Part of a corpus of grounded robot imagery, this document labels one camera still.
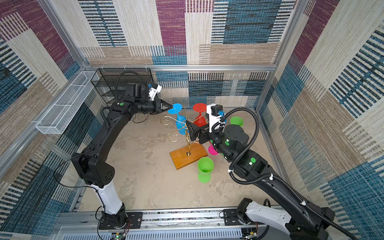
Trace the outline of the red wine glass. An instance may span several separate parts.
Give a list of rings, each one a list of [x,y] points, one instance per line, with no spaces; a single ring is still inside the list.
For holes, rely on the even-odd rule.
[[[204,116],[204,113],[207,110],[207,105],[203,103],[197,103],[193,106],[193,110],[199,113],[199,115],[194,120],[194,124],[197,125],[198,127],[202,127],[206,125],[207,123],[206,123],[206,118]]]

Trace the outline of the blue wine glass back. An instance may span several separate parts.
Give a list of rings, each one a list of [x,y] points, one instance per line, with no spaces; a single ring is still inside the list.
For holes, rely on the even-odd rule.
[[[181,104],[173,104],[173,108],[168,110],[168,113],[171,115],[176,115],[176,127],[177,133],[185,136],[186,130],[188,129],[186,126],[187,118],[185,116],[180,115],[180,112],[183,110],[183,106]]]

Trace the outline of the pink wine glass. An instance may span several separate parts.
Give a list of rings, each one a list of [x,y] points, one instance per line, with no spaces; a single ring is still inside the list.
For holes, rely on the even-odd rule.
[[[213,156],[219,154],[212,145],[209,146],[208,151],[209,151],[209,154],[211,154]]]

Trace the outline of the green wine glass back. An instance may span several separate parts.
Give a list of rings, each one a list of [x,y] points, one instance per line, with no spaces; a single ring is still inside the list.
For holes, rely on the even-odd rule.
[[[214,166],[211,158],[203,157],[198,160],[198,179],[201,183],[208,183],[211,180],[211,173]]]

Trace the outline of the green wine glass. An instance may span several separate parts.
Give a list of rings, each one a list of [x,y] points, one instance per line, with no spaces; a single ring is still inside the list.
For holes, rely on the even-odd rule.
[[[237,125],[237,126],[242,127],[244,125],[244,120],[240,117],[235,116],[235,117],[232,117],[230,119],[230,123],[231,123],[231,125]]]
[[[198,160],[198,179],[201,183],[208,183],[211,180],[211,173],[214,166],[211,158],[203,157]]]

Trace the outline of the green wine glass front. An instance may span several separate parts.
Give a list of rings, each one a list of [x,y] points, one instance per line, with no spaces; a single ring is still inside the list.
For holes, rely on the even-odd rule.
[[[231,123],[231,125],[237,125],[237,126],[242,127],[244,125],[244,120],[240,117],[235,116],[235,117],[232,117],[230,119],[230,123]]]

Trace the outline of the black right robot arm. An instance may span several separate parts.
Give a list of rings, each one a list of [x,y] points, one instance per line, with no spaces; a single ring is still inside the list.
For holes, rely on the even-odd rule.
[[[241,126],[226,123],[236,112],[247,112],[254,118],[253,137],[250,138]],[[334,222],[333,210],[321,208],[303,197],[264,158],[251,150],[260,130],[255,111],[239,107],[224,113],[221,105],[213,104],[208,106],[207,116],[209,122],[202,127],[186,121],[191,139],[198,139],[200,144],[210,142],[230,163],[228,173],[234,182],[260,188],[283,208],[280,212],[244,198],[237,208],[242,224],[260,222],[289,235],[292,240],[326,240],[329,237],[326,229],[331,226],[350,239],[356,239],[354,234]]]

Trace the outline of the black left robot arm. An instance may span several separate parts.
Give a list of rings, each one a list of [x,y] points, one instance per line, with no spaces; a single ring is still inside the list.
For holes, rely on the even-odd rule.
[[[113,183],[115,169],[106,162],[109,152],[134,115],[157,115],[170,110],[172,105],[159,98],[162,88],[149,71],[126,70],[107,76],[96,71],[95,77],[91,82],[106,102],[100,109],[104,123],[94,139],[80,153],[72,154],[69,161],[84,180],[85,188],[92,189],[101,203],[98,226],[124,229],[129,217]]]

